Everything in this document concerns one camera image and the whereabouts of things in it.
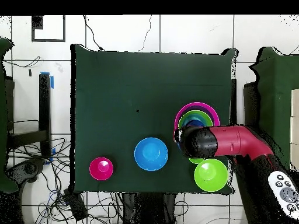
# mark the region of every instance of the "dark green table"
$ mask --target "dark green table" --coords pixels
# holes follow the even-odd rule
[[[225,55],[94,52],[80,45],[71,50],[76,59],[75,190],[202,193],[193,178],[196,165],[173,142],[174,119],[185,104],[204,102],[222,125],[229,124],[235,50]],[[168,147],[161,170],[145,171],[134,160],[136,144],[146,137]],[[96,157],[114,164],[106,181],[89,174]],[[220,160],[227,164],[226,158]],[[232,189],[226,185],[217,193]]]

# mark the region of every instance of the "bowl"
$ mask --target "bowl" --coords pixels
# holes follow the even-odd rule
[[[89,165],[89,173],[95,180],[107,180],[113,173],[113,164],[105,157],[98,157]]]
[[[184,113],[188,109],[196,109],[196,110],[197,109],[206,109],[205,112],[208,112],[208,115],[212,115],[211,119],[213,121],[213,126],[220,125],[218,114],[211,106],[209,106],[208,104],[202,103],[202,102],[192,102],[192,103],[189,103],[189,104],[183,106],[177,113],[177,115],[175,117],[175,130],[178,129],[178,124],[179,124],[179,120],[180,120],[181,116],[184,115]]]
[[[206,159],[199,163],[194,171],[195,183],[209,193],[222,189],[228,180],[228,170],[217,159]]]
[[[149,137],[137,144],[134,157],[140,168],[146,171],[157,171],[166,164],[168,150],[160,139]]]
[[[192,120],[199,120],[204,124],[204,126],[207,127],[213,126],[213,122],[208,114],[200,110],[192,110],[181,116],[178,127],[181,128],[182,126],[187,125]]]
[[[189,160],[194,164],[199,164],[204,161],[204,158],[189,158]]]

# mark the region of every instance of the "remote control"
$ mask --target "remote control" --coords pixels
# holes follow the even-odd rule
[[[268,183],[283,212],[299,220],[299,194],[290,178],[280,171],[274,171],[268,177]]]

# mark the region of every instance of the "green bowl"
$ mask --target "green bowl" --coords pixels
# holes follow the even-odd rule
[[[204,111],[191,110],[191,111],[188,111],[187,113],[185,113],[184,115],[181,116],[181,118],[179,120],[178,127],[181,128],[185,118],[189,117],[190,115],[194,115],[194,114],[197,114],[197,115],[203,117],[204,120],[206,121],[206,126],[207,127],[213,126],[213,122],[212,122],[210,116],[208,114],[206,114]]]
[[[223,162],[217,159],[207,159],[195,168],[194,179],[199,188],[213,193],[226,185],[228,170]]]
[[[204,158],[189,158],[189,160],[194,164],[199,164],[204,161]]]

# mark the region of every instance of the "black metal stand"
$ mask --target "black metal stand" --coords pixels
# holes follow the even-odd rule
[[[11,77],[5,79],[6,100],[8,108],[8,131],[13,129],[13,89],[15,83]],[[39,130],[8,136],[8,149],[40,142],[41,155],[51,156],[51,108],[50,108],[50,75],[39,77]]]

